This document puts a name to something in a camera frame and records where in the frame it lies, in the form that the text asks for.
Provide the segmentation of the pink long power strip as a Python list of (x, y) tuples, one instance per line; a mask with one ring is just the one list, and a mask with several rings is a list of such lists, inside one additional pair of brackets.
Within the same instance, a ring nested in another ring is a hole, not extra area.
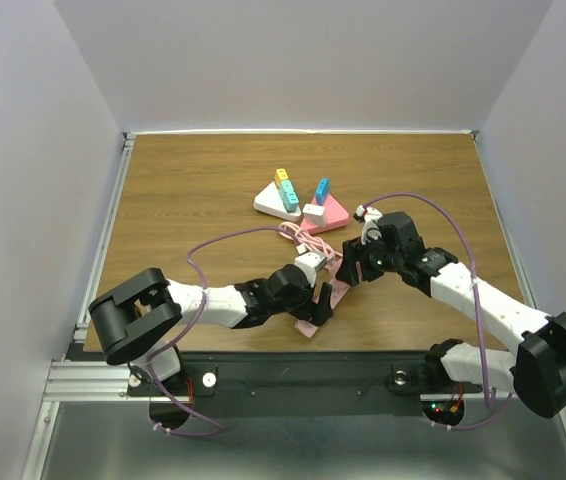
[[(338, 261), (335, 261), (335, 262), (330, 262), (325, 267), (325, 269), (327, 270), (327, 272), (330, 275), (330, 280), (328, 282), (333, 287), (333, 292), (332, 292), (332, 297), (331, 297), (331, 306), (333, 308), (333, 315), (334, 315), (334, 310), (336, 309), (337, 305), (344, 298), (344, 296), (347, 294), (347, 292), (350, 289), (349, 285), (335, 279), (335, 274), (337, 273), (337, 270), (339, 269), (340, 264), (341, 264), (341, 260), (338, 260)], [(314, 295), (315, 300), (317, 300), (317, 297), (319, 296), (320, 289)], [(295, 327), (296, 331), (299, 332), (304, 337), (311, 338), (324, 325), (311, 325), (310, 323), (308, 323), (306, 321), (297, 320), (294, 327)]]

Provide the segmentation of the pink triangular power strip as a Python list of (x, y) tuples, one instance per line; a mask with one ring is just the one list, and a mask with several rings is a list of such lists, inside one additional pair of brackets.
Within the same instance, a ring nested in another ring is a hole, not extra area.
[(349, 223), (350, 214), (332, 194), (327, 195), (322, 207), (324, 208), (323, 225), (316, 225), (310, 217), (303, 215), (300, 224), (302, 229), (308, 231), (311, 235), (317, 235), (322, 232), (345, 227)]

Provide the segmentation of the white cube charger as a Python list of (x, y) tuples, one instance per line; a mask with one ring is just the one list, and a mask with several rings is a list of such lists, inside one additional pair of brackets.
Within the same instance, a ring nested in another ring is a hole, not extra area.
[(308, 228), (324, 228), (327, 225), (326, 209), (322, 205), (305, 204), (302, 213), (303, 222)]

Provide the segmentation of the white triangular power strip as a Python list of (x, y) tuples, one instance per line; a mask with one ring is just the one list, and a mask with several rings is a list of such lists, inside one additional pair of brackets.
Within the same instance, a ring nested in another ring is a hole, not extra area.
[(302, 211), (299, 207), (292, 212), (288, 212), (285, 209), (274, 181), (270, 182), (254, 197), (253, 208), (258, 212), (277, 217), (284, 221), (299, 222), (302, 218)]

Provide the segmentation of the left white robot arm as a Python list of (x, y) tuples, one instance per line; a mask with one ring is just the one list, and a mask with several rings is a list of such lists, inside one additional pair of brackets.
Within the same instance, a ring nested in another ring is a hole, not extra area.
[(186, 371), (175, 342), (164, 339), (174, 326), (249, 329), (287, 313), (314, 326), (333, 316), (333, 287), (315, 290), (316, 274), (287, 264), (267, 278), (205, 289), (167, 279), (148, 268), (89, 305), (92, 324), (109, 365), (127, 365), (162, 393), (178, 392)]

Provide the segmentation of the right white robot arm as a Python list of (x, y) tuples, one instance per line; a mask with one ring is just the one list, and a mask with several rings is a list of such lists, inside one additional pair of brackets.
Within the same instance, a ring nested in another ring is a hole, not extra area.
[(479, 335), (502, 349), (449, 339), (434, 345), (423, 366), (426, 384), (445, 390), (473, 383), (518, 397), (533, 413), (552, 418), (566, 407), (566, 312), (551, 316), (480, 279), (448, 251), (425, 246), (412, 218), (359, 206), (359, 237), (344, 242), (337, 280), (350, 286), (395, 273), (410, 287), (465, 314)]

